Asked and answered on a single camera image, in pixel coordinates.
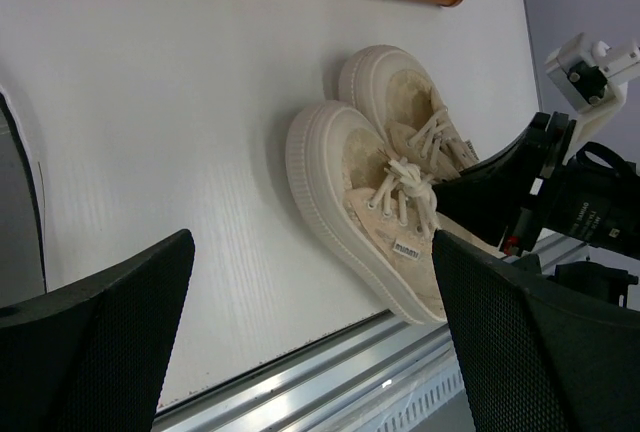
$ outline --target white wall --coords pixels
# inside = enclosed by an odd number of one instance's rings
[[[305,228],[283,158],[293,116],[376,43],[424,63],[482,156],[537,109],[522,0],[0,0],[0,83],[39,137],[50,284],[195,236],[161,406],[382,310]]]
[[[609,45],[640,39],[638,0],[526,0],[533,53],[545,112],[569,112],[562,94],[544,74],[547,55],[579,32],[587,32]],[[594,138],[620,154],[640,163],[640,81],[629,84],[625,108]],[[638,262],[606,250],[594,249],[595,261],[638,274]],[[640,290],[632,287],[630,306],[640,310]]]

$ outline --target white shoelace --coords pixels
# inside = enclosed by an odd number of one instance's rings
[[[414,148],[420,139],[425,137],[424,145],[420,151],[420,157],[426,159],[429,154],[429,150],[431,150],[431,158],[429,159],[430,170],[438,170],[438,157],[440,155],[443,142],[449,147],[451,153],[456,156],[461,164],[465,163],[463,159],[466,158],[466,154],[464,153],[462,146],[458,144],[453,137],[443,139],[442,132],[453,127],[451,121],[444,118],[447,111],[448,109],[446,107],[441,107],[436,110],[416,135],[407,141],[407,146]]]
[[[385,217],[391,217],[391,192],[398,188],[398,213],[400,224],[408,225],[407,199],[412,198],[418,206],[418,217],[422,234],[427,240],[433,238],[436,230],[440,228],[440,221],[436,214],[438,200],[431,187],[433,175],[422,177],[420,167],[408,163],[403,157],[400,161],[389,160],[389,168],[385,169],[387,177],[382,182],[376,193],[369,201],[369,208],[375,209],[382,202],[382,213]]]

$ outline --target sneaker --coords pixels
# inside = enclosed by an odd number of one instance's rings
[[[339,97],[362,112],[398,154],[437,180],[455,179],[478,163],[427,72],[397,47],[377,45],[351,57],[340,74]]]
[[[431,259],[441,219],[433,177],[393,152],[360,112],[335,101],[295,118],[286,162],[296,204],[320,240],[407,322],[444,322]]]

